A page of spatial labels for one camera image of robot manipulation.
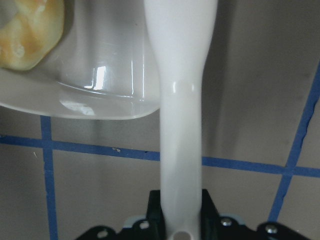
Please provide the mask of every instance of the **spoon handle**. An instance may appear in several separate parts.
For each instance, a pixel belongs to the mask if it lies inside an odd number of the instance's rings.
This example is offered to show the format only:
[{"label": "spoon handle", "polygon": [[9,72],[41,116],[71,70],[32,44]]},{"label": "spoon handle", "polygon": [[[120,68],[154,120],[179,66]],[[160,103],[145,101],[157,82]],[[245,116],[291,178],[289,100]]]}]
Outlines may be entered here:
[{"label": "spoon handle", "polygon": [[167,239],[200,239],[201,86],[217,0],[144,0],[160,74],[161,207]]}]

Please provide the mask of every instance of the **metal screw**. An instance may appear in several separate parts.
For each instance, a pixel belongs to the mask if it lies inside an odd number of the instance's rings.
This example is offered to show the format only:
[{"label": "metal screw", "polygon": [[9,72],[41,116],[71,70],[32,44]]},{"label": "metal screw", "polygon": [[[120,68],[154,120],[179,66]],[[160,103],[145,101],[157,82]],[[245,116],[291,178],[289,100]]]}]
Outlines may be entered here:
[{"label": "metal screw", "polygon": [[225,227],[230,227],[232,225],[232,220],[228,217],[222,218],[220,222]]},{"label": "metal screw", "polygon": [[108,231],[107,230],[103,230],[97,233],[96,237],[98,239],[103,239],[106,238],[108,236]]},{"label": "metal screw", "polygon": [[139,227],[140,227],[140,229],[148,229],[150,227],[150,225],[149,225],[148,221],[143,221],[140,223]]},{"label": "metal screw", "polygon": [[265,230],[268,234],[276,234],[278,229],[275,225],[267,225],[265,226]]}]

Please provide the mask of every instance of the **blue tape line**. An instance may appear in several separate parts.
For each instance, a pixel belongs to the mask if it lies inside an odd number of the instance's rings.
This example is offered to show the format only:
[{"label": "blue tape line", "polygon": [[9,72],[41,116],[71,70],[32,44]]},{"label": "blue tape line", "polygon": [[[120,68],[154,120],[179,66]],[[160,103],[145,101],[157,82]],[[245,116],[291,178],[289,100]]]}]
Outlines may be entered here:
[{"label": "blue tape line", "polygon": [[55,177],[52,149],[43,149],[46,207],[48,214],[50,240],[58,240],[56,214]]},{"label": "blue tape line", "polygon": [[55,193],[55,176],[54,161],[51,137],[51,118],[40,116],[41,135],[44,161],[44,179],[46,191],[46,207],[48,214],[50,240],[58,240],[58,224],[56,213],[56,193]]},{"label": "blue tape line", "polygon": [[268,173],[268,174],[283,174],[285,172],[285,168],[278,165],[231,160],[231,159],[224,159],[224,158],[203,157],[202,165],[209,166],[209,167],[236,169],[236,170]]},{"label": "blue tape line", "polygon": [[44,141],[41,139],[18,137],[18,136],[1,136],[0,144],[17,145],[32,148],[42,148]]},{"label": "blue tape line", "polygon": [[278,191],[276,193],[275,199],[271,211],[269,213],[269,221],[277,221],[280,214],[281,208],[284,203],[284,197],[286,196],[288,189],[290,187],[290,182],[293,174],[295,173],[295,168],[299,160],[301,153],[303,141],[307,135],[308,126],[310,120],[314,114],[316,103],[319,100],[320,96],[320,64],[318,65],[303,113],[296,131],[293,144],[286,162],[286,171],[282,176]]},{"label": "blue tape line", "polygon": [[297,166],[294,169],[294,175],[305,176],[305,177],[313,177],[313,178],[320,178],[320,169],[319,168]]},{"label": "blue tape line", "polygon": [[275,195],[275,199],[269,213],[268,221],[276,222],[278,220],[284,198],[288,192],[292,176],[283,175]]},{"label": "blue tape line", "polygon": [[53,141],[53,149],[76,153],[107,155],[113,157],[132,158],[141,160],[159,161],[160,153],[156,151],[143,151],[126,148],[117,148],[99,145]]},{"label": "blue tape line", "polygon": [[[160,153],[157,151],[144,151],[127,148],[115,148],[109,146],[89,145],[81,143],[50,141],[33,138],[24,138],[18,136],[2,136],[0,144],[17,145],[32,148],[44,148],[75,153],[97,154],[113,157],[132,158],[150,161],[160,161]],[[208,167],[217,167],[234,170],[244,170],[267,174],[280,174],[291,176],[300,175],[306,177],[320,178],[320,169],[308,167],[295,167],[294,171],[273,164],[248,162],[242,160],[232,160],[225,158],[203,157],[202,165]]]},{"label": "blue tape line", "polygon": [[40,116],[41,135],[43,140],[51,140],[51,118],[49,116]]}]

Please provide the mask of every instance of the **bread roll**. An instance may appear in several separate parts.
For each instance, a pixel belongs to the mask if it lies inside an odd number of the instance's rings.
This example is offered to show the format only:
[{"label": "bread roll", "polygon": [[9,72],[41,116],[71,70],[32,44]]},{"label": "bread roll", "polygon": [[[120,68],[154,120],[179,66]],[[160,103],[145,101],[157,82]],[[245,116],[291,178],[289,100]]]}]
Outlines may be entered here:
[{"label": "bread roll", "polygon": [[33,68],[60,40],[64,0],[14,0],[17,14],[0,29],[0,67]]}]

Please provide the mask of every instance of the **white plate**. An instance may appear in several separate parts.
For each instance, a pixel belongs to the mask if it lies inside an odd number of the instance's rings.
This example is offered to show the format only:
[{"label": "white plate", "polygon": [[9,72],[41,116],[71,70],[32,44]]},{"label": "white plate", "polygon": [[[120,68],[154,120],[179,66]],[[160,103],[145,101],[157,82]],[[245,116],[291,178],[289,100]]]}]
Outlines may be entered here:
[{"label": "white plate", "polygon": [[[143,0],[66,0],[63,37],[34,69],[0,68],[0,105],[63,118],[134,119],[159,108]],[[15,14],[0,0],[0,27]]]}]

